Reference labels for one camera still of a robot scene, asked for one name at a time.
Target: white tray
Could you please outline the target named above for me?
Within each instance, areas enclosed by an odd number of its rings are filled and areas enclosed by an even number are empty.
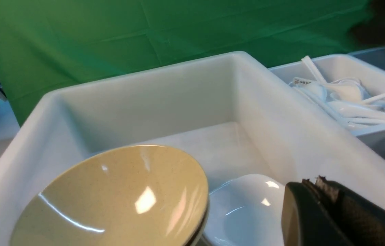
[[[193,155],[210,189],[249,173],[321,174],[385,209],[385,161],[248,54],[229,53],[44,96],[0,158],[0,246],[57,175],[142,142]]]
[[[313,59],[328,82],[344,77],[357,77],[371,95],[385,93],[385,71],[349,55],[329,55]],[[314,79],[302,62],[270,68],[270,71],[289,83],[294,77]],[[352,131],[362,142],[385,158],[385,124]]]

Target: tan bowl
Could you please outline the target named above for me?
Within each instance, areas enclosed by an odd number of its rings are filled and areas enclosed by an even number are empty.
[[[11,246],[185,245],[205,218],[200,164],[171,147],[141,145],[75,165],[35,196]]]

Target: white bowl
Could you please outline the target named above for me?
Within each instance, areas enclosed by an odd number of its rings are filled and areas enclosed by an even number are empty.
[[[283,246],[285,186],[260,174],[233,179],[210,194],[203,236],[215,246]]]

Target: green screen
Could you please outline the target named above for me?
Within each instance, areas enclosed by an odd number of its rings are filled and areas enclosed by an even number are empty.
[[[0,80],[19,123],[75,84],[243,50],[267,67],[355,45],[366,0],[0,0]]]

